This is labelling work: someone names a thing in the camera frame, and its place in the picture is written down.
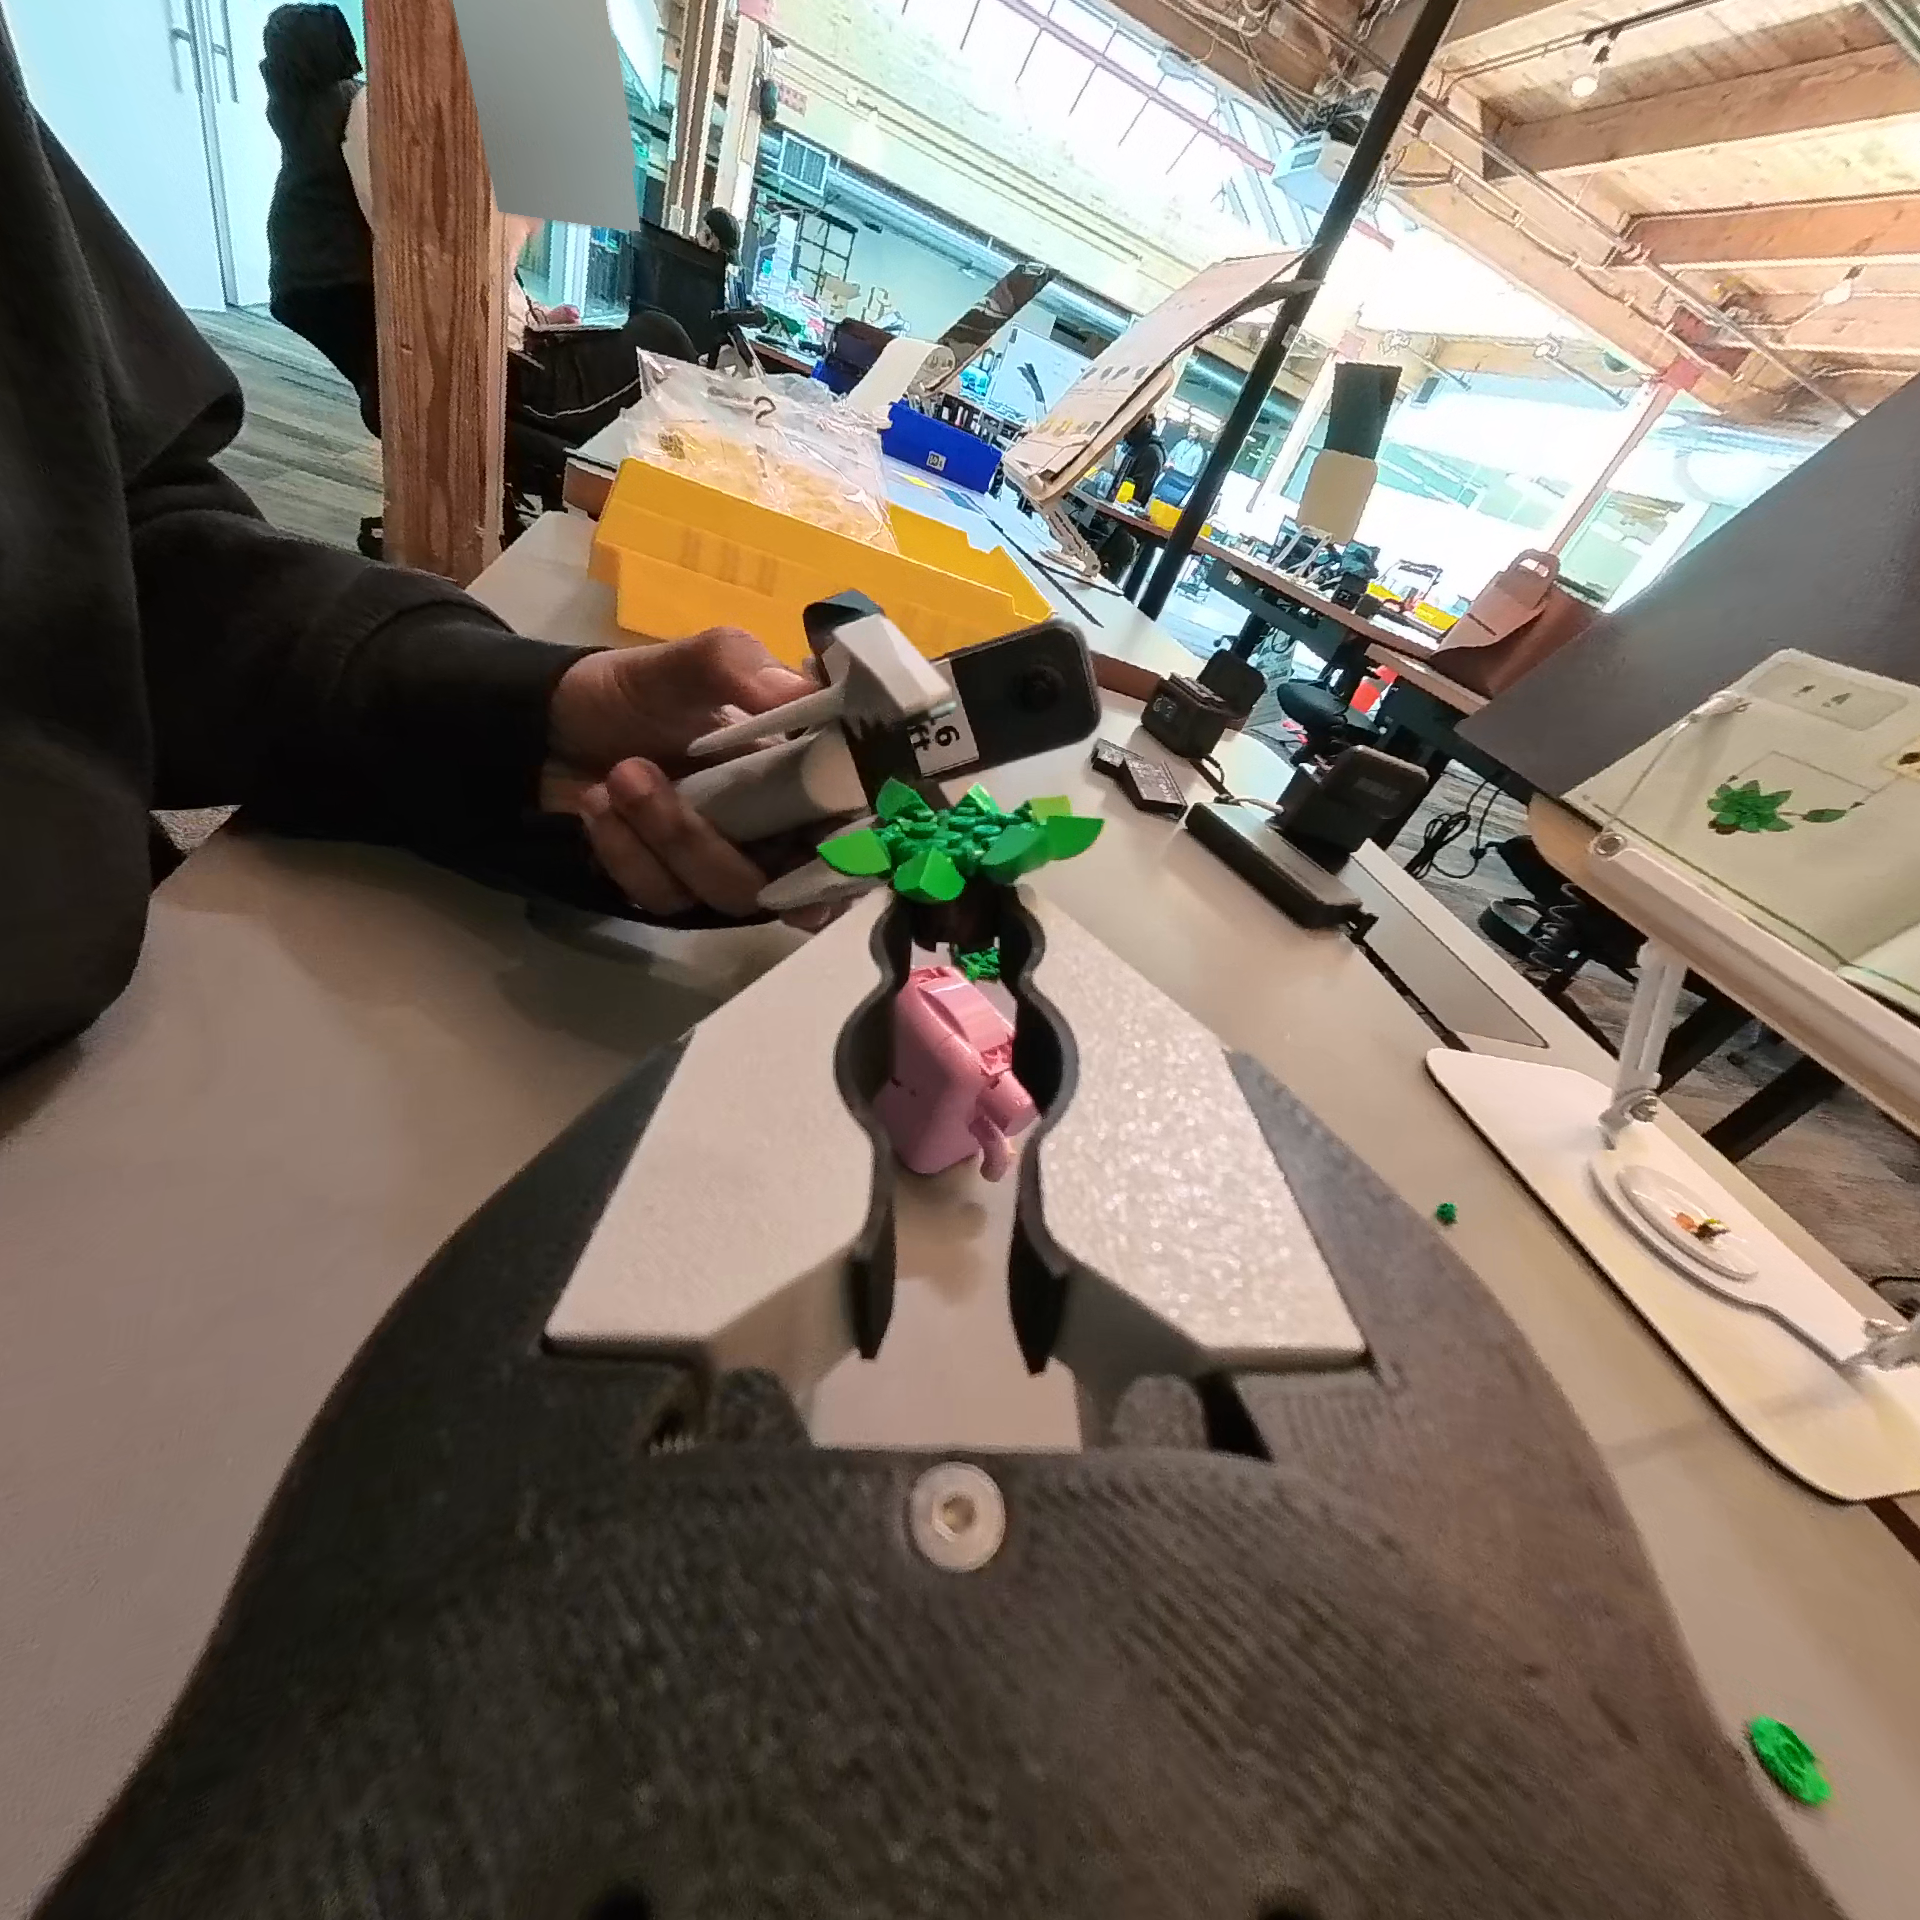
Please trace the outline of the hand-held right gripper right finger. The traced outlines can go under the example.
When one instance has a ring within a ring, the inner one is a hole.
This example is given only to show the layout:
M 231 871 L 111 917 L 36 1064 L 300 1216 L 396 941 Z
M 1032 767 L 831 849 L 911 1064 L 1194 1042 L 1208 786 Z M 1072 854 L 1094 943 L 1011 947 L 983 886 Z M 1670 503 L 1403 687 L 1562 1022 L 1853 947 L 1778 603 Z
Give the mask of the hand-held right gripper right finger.
M 1221 1039 L 1045 896 L 1003 925 L 1018 1056 L 1047 1081 L 1011 1245 L 1021 1358 L 1079 1443 L 1172 1381 L 1342 1376 L 1370 1345 Z

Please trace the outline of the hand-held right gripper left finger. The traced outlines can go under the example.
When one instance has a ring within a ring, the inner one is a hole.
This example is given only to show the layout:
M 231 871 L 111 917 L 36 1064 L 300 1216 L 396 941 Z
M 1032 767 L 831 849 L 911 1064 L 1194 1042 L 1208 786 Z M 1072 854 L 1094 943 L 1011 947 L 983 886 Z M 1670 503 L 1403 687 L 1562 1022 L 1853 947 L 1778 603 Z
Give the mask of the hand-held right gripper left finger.
M 887 1064 L 898 952 L 856 902 L 688 1037 L 615 1177 L 543 1345 L 765 1375 L 812 1440 L 830 1379 L 896 1311 L 896 1162 L 866 1072 Z

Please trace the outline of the brown toy trunk piece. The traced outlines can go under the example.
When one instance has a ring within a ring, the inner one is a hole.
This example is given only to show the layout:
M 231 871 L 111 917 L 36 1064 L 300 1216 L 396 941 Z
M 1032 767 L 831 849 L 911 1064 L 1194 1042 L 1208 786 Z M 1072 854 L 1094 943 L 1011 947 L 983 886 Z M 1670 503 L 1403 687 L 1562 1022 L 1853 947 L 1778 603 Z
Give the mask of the brown toy trunk piece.
M 966 970 L 972 959 L 997 954 L 1019 903 L 1014 886 L 972 878 L 952 902 L 906 903 L 911 954 L 930 954 L 942 966 Z

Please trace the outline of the person's left forearm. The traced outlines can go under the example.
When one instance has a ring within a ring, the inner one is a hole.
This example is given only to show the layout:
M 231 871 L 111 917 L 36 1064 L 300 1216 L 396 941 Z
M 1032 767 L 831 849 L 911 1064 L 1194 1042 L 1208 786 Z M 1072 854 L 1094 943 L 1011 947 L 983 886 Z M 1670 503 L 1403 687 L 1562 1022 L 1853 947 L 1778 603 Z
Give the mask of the person's left forearm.
M 216 466 L 226 362 L 40 123 L 3 54 L 3 1064 L 131 983 L 154 815 L 591 888 L 540 815 L 583 653 L 446 582 L 269 527 Z

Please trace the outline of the person's left hand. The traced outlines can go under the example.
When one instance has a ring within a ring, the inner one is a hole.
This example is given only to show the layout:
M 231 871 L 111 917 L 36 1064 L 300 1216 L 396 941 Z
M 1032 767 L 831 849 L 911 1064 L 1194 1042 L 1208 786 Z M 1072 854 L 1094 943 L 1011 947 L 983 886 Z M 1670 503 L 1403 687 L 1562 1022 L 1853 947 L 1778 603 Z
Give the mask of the person's left hand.
M 755 919 L 765 874 L 677 782 L 695 741 L 812 691 L 734 630 L 583 657 L 546 710 L 541 810 L 583 827 L 596 869 L 645 917 Z

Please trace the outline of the yellow storage bin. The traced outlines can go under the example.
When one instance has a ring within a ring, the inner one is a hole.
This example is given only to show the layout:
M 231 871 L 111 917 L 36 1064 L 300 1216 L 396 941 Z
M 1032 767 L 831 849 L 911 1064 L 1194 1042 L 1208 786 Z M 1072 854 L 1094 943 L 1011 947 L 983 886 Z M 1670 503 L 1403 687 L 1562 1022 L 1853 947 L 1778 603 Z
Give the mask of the yellow storage bin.
M 1052 603 L 1012 555 L 890 506 L 896 549 L 831 534 L 655 464 L 621 463 L 598 512 L 590 577 L 640 640 L 751 634 L 780 662 L 808 654 L 804 609 L 866 595 L 926 658 L 1043 625 Z

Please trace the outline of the blue storage bin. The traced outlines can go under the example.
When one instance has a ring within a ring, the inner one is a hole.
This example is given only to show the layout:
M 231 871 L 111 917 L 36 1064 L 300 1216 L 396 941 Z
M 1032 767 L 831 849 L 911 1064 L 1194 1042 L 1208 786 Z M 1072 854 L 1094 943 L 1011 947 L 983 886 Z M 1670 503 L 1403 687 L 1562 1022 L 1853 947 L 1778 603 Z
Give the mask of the blue storage bin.
M 933 474 L 942 485 L 973 494 L 992 494 L 1002 477 L 1002 448 L 963 425 L 924 415 L 907 400 L 896 400 L 879 432 L 887 461 Z

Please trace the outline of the pink toy box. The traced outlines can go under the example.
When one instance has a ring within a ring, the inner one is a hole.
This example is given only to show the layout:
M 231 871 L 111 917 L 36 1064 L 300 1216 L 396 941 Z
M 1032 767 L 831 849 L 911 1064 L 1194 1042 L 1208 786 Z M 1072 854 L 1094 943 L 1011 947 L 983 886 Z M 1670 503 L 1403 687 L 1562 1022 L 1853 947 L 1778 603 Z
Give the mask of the pink toy box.
M 893 1000 L 891 1071 L 872 1099 L 896 1162 L 1002 1182 L 1039 1109 L 1014 1067 L 1014 1022 L 960 967 L 911 967 Z

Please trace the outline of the clear plastic bags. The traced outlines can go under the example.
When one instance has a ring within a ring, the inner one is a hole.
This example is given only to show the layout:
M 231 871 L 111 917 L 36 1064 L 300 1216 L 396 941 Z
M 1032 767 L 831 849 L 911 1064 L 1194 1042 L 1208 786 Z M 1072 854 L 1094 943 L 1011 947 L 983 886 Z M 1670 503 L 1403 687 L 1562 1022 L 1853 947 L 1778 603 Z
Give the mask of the clear plastic bags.
M 896 554 L 879 423 L 808 376 L 640 353 L 621 458 Z

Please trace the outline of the leaning wooden board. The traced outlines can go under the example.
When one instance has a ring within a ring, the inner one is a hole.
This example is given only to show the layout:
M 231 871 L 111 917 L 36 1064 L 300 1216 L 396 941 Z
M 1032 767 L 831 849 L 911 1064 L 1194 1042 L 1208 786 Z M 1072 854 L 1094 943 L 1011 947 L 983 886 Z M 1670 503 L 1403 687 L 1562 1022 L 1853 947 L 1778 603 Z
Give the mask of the leaning wooden board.
M 1047 507 L 1069 494 L 1170 393 L 1206 336 L 1286 298 L 1311 298 L 1323 275 L 1302 265 L 1298 249 L 1219 262 L 1127 328 L 1005 450 L 1002 464 L 1021 498 Z

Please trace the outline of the pale rounded board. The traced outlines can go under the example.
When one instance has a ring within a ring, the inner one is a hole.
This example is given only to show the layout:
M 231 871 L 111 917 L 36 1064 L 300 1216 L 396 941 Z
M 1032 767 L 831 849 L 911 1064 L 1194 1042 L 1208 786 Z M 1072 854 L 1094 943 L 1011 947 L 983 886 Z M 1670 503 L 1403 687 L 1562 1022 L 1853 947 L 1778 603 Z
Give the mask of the pale rounded board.
M 1611 1093 L 1546 1064 L 1462 1049 L 1427 1058 L 1431 1081 L 1579 1247 L 1615 1296 L 1773 1469 L 1838 1505 L 1917 1494 L 1915 1339 L 1891 1311 L 1838 1286 L 1660 1126 L 1603 1129 Z M 1648 1162 L 1706 1198 L 1762 1261 L 1743 1291 L 1676 1273 L 1598 1198 L 1596 1157 Z

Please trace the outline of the clear round container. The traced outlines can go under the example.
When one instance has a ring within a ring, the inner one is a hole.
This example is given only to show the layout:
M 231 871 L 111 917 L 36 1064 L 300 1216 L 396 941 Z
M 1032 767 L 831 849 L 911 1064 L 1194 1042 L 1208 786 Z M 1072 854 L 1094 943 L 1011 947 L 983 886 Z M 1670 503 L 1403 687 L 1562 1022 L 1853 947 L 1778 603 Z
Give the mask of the clear round container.
M 1759 1282 L 1756 1247 L 1664 1169 L 1604 1154 L 1591 1162 L 1588 1175 L 1618 1221 L 1682 1279 L 1734 1291 Z

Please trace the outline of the wooden beam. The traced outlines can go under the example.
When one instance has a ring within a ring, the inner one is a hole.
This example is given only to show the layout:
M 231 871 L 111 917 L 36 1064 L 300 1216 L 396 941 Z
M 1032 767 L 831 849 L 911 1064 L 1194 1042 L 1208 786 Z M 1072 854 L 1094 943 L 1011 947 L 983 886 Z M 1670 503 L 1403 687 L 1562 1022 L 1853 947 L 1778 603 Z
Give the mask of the wooden beam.
M 504 496 L 502 229 L 451 2 L 365 2 L 384 546 L 469 585 Z

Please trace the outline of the grey tilted panel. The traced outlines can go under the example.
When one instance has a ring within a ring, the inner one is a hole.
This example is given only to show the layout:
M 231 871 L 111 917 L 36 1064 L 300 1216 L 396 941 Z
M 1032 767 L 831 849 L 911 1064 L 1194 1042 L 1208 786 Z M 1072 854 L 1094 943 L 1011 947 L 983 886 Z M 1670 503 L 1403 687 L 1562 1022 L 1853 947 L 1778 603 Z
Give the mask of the grey tilted panel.
M 1456 739 L 1562 799 L 1784 649 L 1915 685 L 1915 379 Z

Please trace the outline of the green round toy flower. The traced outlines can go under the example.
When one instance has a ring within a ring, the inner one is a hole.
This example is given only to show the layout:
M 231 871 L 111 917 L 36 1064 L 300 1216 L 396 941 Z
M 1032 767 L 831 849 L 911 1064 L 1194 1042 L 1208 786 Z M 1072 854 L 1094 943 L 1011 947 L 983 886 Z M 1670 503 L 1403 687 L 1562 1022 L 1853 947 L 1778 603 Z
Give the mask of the green round toy flower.
M 1743 1725 L 1743 1745 L 1773 1789 L 1799 1809 L 1823 1809 L 1834 1782 L 1815 1749 L 1783 1720 L 1758 1714 Z

